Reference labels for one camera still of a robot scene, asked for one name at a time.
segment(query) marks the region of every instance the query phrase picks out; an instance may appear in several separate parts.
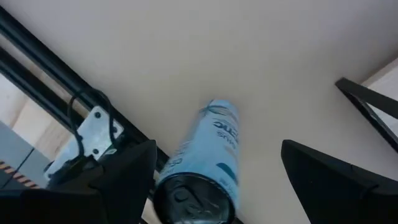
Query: black cable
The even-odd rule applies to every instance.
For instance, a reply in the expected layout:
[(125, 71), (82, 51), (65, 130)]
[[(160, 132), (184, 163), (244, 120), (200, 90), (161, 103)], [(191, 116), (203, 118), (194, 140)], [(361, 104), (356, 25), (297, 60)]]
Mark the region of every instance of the black cable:
[(12, 180), (12, 178), (14, 177), (14, 175), (16, 173), (18, 173), (19, 169), (22, 167), (22, 165), (24, 165), (24, 163), (26, 162), (26, 160), (29, 158), (29, 156), (32, 154), (32, 152), (35, 150), (35, 148), (33, 147), (30, 152), (28, 153), (28, 155), (25, 156), (25, 159), (21, 162), (21, 164), (19, 164), (18, 168), (14, 171), (10, 173), (10, 177), (7, 179), (7, 181), (1, 186), (1, 190), (3, 188), (5, 188), (7, 186), (7, 184)]
[(82, 143), (83, 138), (79, 135), (79, 133), (77, 132), (77, 125), (76, 125), (76, 121), (75, 118), (72, 116), (72, 106), (73, 106), (73, 102), (77, 99), (80, 98), (82, 96), (82, 94), (84, 93), (88, 93), (88, 92), (94, 92), (99, 94), (99, 96), (101, 96), (105, 102), (106, 102), (106, 107), (108, 107), (108, 115), (109, 115), (109, 138), (111, 140), (111, 143), (113, 145), (113, 147), (115, 149), (117, 149), (116, 147), (116, 140), (114, 138), (114, 126), (113, 126), (113, 106), (111, 104), (111, 101), (109, 100), (109, 98), (105, 95), (105, 93), (103, 93), (100, 90), (94, 89), (92, 87), (89, 88), (85, 88), (83, 90), (78, 91), (76, 94), (74, 94), (72, 96), (72, 98), (69, 101), (68, 104), (68, 117), (70, 119), (70, 126), (73, 132), (73, 135), (76, 138), (77, 144), (78, 144), (78, 148), (79, 148), (79, 155), (78, 156), (84, 156), (85, 154), (85, 149), (84, 149), (84, 145)]

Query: black metal frame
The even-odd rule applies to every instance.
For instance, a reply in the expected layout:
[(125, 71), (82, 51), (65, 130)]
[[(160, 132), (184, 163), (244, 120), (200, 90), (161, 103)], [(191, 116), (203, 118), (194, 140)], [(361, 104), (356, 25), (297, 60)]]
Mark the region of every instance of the black metal frame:
[(370, 90), (346, 78), (336, 82), (336, 86), (354, 104), (361, 114), (373, 125), (381, 136), (398, 152), (398, 137), (369, 107), (368, 104), (398, 119), (398, 101)]
[[(75, 95), (78, 91), (91, 87), (1, 6), (0, 33), (29, 57), (48, 76), (60, 84), (69, 94)], [(57, 121), (70, 130), (67, 116), (67, 104), (61, 98), (3, 49), (0, 49), (0, 61), (0, 72), (3, 72), (3, 74), (26, 95), (35, 100), (43, 109), (48, 111)], [(96, 105), (106, 108), (104, 99), (91, 93), (83, 94), (78, 101), (87, 110), (91, 110)], [(148, 137), (140, 132), (118, 110), (113, 108), (113, 112), (114, 118), (124, 127), (124, 133), (127, 135), (126, 138), (136, 144), (148, 140)], [(78, 124), (80, 124), (83, 118), (77, 112), (74, 111), (73, 113), (77, 118), (76, 120), (79, 121)], [(160, 148), (157, 148), (156, 170), (158, 172), (163, 169), (168, 159), (168, 155)], [(148, 198), (152, 200), (152, 196), (153, 189), (151, 189)], [(242, 221), (236, 218), (234, 223), (240, 224)]]

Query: orange and black striped tape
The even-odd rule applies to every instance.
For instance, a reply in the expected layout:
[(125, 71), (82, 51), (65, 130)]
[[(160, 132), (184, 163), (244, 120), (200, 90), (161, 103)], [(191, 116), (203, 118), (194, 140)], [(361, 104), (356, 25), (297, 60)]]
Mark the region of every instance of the orange and black striped tape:
[(35, 184), (33, 181), (29, 180), (26, 176), (22, 175), (20, 172), (15, 173), (15, 169), (11, 166), (7, 165), (4, 161), (0, 161), (0, 170), (3, 170), (7, 174), (14, 174), (12, 178), (16, 181), (20, 182), (21, 184), (25, 185), (26, 187), (32, 189), (39, 189), (40, 187)]

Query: light blue can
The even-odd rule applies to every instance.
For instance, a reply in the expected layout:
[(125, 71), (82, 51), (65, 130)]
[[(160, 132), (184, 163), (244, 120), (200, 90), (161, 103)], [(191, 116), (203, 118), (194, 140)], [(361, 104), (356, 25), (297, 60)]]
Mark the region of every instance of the light blue can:
[[(178, 151), (169, 159), (160, 173), (160, 177), (157, 181), (157, 188), (161, 186), (161, 194), (171, 194), (171, 192), (174, 194), (179, 191), (176, 191), (175, 184), (169, 188), (172, 190), (164, 190), (163, 188), (166, 187), (162, 185), (165, 185), (164, 183), (167, 180), (180, 177), (181, 175), (197, 176), (209, 180), (211, 184), (226, 193), (233, 204), (234, 210), (239, 208), (238, 125), (238, 111), (229, 101), (213, 100), (205, 108), (200, 110), (193, 128), (181, 143)], [(200, 184), (197, 184), (197, 186), (190, 186), (189, 195), (193, 191), (206, 192), (206, 190), (202, 188), (203, 186)], [(168, 206), (167, 204), (162, 206), (158, 205), (159, 203), (163, 203), (162, 201), (164, 200), (169, 200), (165, 198), (167, 197), (154, 200), (155, 210), (161, 221), (163, 216), (168, 215), (159, 215), (159, 213), (163, 212), (160, 210), (164, 210), (165, 207)], [(213, 206), (211, 204), (214, 204), (214, 211), (219, 207), (210, 194), (196, 194), (194, 198), (198, 200), (197, 204), (199, 205), (203, 205), (206, 201), (209, 201), (209, 206)]]

